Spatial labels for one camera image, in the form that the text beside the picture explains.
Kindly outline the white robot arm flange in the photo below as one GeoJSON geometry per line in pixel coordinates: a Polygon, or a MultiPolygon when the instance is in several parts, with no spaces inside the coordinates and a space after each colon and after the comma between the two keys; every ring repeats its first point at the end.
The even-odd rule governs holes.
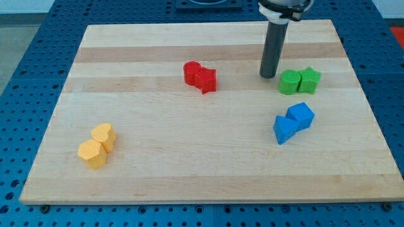
{"type": "Polygon", "coordinates": [[[313,4],[314,0],[258,0],[259,12],[277,25],[300,21],[313,4]]]}

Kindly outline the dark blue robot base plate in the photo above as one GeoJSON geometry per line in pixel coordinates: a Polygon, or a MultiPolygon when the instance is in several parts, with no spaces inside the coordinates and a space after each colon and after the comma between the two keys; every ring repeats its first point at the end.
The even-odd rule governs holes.
{"type": "Polygon", "coordinates": [[[242,9],[242,0],[175,0],[176,10],[242,9]]]}

